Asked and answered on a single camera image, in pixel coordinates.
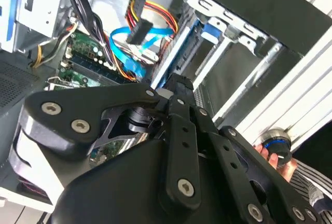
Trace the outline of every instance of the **red wire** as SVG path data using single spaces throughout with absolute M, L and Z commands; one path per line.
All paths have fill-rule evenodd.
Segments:
M 131 23 L 129 22 L 128 16 L 126 16 L 125 19 L 126 19 L 126 22 L 127 22 L 128 26 L 129 26 L 129 29 L 132 30 L 132 29 L 133 29 L 133 26 L 132 26 Z
M 69 26 L 69 27 L 66 29 L 66 31 L 70 31 L 73 27 L 74 27 L 74 25 Z
M 157 8 L 158 10 L 160 10 L 161 12 L 163 12 L 166 16 L 168 16 L 170 18 L 170 20 L 173 22 L 173 25 L 176 25 L 176 23 L 174 22 L 175 20 L 174 20 L 173 16 L 168 11 L 165 11 L 165 10 L 163 10 L 163 9 L 161 9 L 161 8 L 155 6 L 155 5 L 152 5 L 148 2 L 145 2 L 145 5 L 153 8 L 154 10 Z
M 27 187 L 29 190 L 31 190 L 31 191 L 33 191 L 33 192 L 35 192 L 35 193 L 37 193 L 37 194 L 41 194 L 41 195 L 44 196 L 44 197 L 47 197 L 47 195 L 45 195 L 44 193 L 42 193 L 42 192 L 40 192 L 40 191 L 38 191 L 38 190 L 36 190 L 36 189 L 33 189 L 33 188 L 29 187 L 26 183 L 23 183 L 23 185 L 24 185 L 25 187 Z
M 131 16 L 130 12 L 128 12 L 128 17 L 129 17 L 129 21 L 130 21 L 131 25 L 132 25 L 133 27 L 135 27 L 135 26 L 136 26 L 136 23 L 135 23 L 133 17 Z

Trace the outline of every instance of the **black wire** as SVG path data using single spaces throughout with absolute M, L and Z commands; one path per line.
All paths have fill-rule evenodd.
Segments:
M 114 61 L 112 60 L 112 54 L 110 52 L 110 47 L 107 44 L 108 41 L 104 36 L 103 24 L 100 17 L 92 11 L 88 0 L 70 1 L 73 5 L 74 12 L 77 14 L 78 18 L 82 22 L 85 29 L 89 32 L 91 37 L 99 44 L 105 44 L 102 46 L 107 62 L 111 65 L 114 65 Z
M 52 57 L 53 55 L 55 55 L 57 49 L 59 48 L 59 45 L 60 45 L 61 40 L 62 40 L 67 34 L 68 34 L 68 32 L 64 32 L 64 33 L 62 33 L 62 34 L 59 36 L 58 41 L 57 41 L 55 47 L 53 48 L 53 50 L 52 50 L 47 56 L 45 56 L 45 57 L 43 58 L 43 61 L 46 60 L 46 59 L 48 59 L 48 58 L 50 58 L 50 57 Z
M 23 213 L 24 210 L 25 210 L 25 206 L 23 207 L 23 209 L 22 209 L 22 211 L 21 211 L 19 217 L 17 217 L 17 219 L 16 219 L 16 221 L 15 221 L 14 224 L 16 224 L 16 223 L 19 221 L 19 219 L 20 219 L 20 217 L 21 217 L 21 215 L 22 215 L 22 213 Z
M 43 212 L 39 221 L 36 224 L 43 224 L 46 216 L 47 216 L 47 212 Z

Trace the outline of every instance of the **metal chassis panel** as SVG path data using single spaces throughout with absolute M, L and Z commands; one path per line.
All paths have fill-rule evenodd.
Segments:
M 332 27 L 308 54 L 239 123 L 237 130 L 253 144 L 264 131 L 281 128 L 292 150 L 332 119 Z

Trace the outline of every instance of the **orange wire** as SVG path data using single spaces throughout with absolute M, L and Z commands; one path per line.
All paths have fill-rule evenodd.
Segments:
M 174 33 L 176 33 L 175 28 L 173 27 L 173 25 L 168 21 L 168 19 L 163 14 L 160 14 L 160 12 L 158 12 L 155 9 L 151 9 L 151 8 L 146 8 L 146 9 L 151 10 L 151 11 L 157 13 L 159 16 L 161 16 L 166 21 L 166 23 L 171 27 L 171 29 L 174 31 Z
M 104 33 L 104 36 L 106 37 L 107 41 L 109 42 L 109 38 L 108 38 L 108 36 L 107 36 L 105 33 Z M 118 59 L 116 58 L 116 56 L 114 55 L 114 53 L 113 53 L 113 51 L 112 51 L 111 49 L 110 49 L 110 53 L 111 53 L 112 57 L 114 58 L 115 65 L 116 65 L 116 67 L 118 68 L 118 70 L 119 70 L 119 72 L 121 73 L 121 75 L 122 75 L 124 78 L 128 79 L 128 80 L 135 81 L 136 78 L 127 75 L 127 74 L 122 70 L 120 64 L 118 63 Z

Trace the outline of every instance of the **black panel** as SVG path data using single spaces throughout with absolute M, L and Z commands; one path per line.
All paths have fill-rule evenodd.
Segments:
M 284 49 L 261 79 L 238 101 L 219 128 L 224 125 L 236 127 L 300 60 L 299 54 Z
M 214 0 L 285 46 L 306 54 L 332 19 L 305 0 Z

